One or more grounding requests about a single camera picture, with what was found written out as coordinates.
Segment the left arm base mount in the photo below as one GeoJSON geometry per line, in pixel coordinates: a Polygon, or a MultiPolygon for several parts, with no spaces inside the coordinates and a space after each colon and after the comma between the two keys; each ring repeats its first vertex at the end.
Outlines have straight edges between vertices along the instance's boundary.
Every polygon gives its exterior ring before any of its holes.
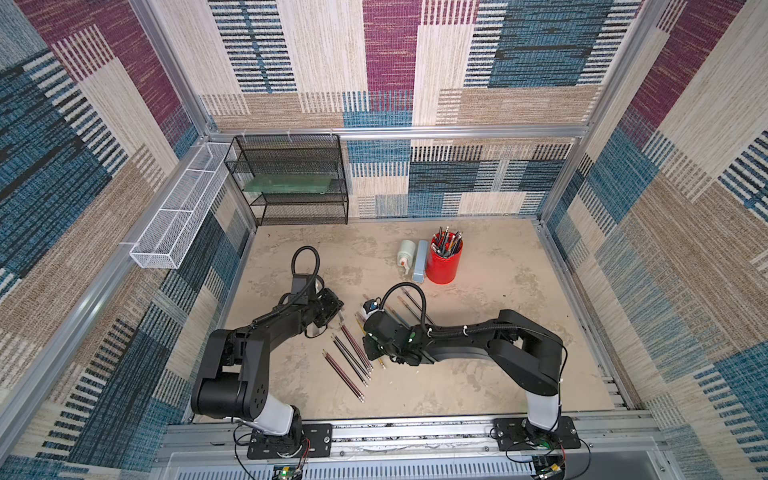
{"type": "Polygon", "coordinates": [[[287,435],[251,433],[246,457],[249,460],[328,458],[331,454],[333,426],[330,423],[303,424],[292,427],[287,435]]]}

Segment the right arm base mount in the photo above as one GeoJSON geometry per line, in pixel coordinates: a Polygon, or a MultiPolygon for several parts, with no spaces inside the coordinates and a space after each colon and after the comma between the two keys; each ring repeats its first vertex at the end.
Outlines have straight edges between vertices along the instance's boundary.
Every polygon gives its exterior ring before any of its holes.
{"type": "Polygon", "coordinates": [[[554,430],[535,427],[526,417],[496,418],[492,421],[490,437],[502,452],[531,450],[547,453],[560,448],[581,447],[573,419],[569,416],[561,416],[554,430]]]}

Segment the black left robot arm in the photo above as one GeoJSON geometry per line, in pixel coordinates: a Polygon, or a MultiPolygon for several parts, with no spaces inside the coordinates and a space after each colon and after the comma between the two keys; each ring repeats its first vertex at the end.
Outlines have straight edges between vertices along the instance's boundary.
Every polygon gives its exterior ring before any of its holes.
{"type": "Polygon", "coordinates": [[[192,389],[196,415],[232,419],[268,437],[301,434],[297,407],[269,393],[272,351],[315,328],[325,331],[343,302],[319,276],[320,256],[313,246],[298,248],[291,260],[291,291],[250,324],[218,329],[207,340],[192,389]]]}

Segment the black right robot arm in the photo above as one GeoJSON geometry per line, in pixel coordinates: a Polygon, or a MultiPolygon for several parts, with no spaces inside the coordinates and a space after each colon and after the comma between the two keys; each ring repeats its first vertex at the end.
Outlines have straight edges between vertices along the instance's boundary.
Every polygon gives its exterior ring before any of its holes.
{"type": "Polygon", "coordinates": [[[419,323],[400,322],[385,303],[395,290],[412,288],[422,301],[423,290],[412,282],[400,282],[382,298],[366,300],[363,348],[370,360],[388,357],[409,366],[454,359],[489,360],[526,392],[527,428],[554,433],[562,416],[561,379],[568,350],[561,337],[515,310],[503,309],[481,323],[439,326],[419,313],[419,323]]]}

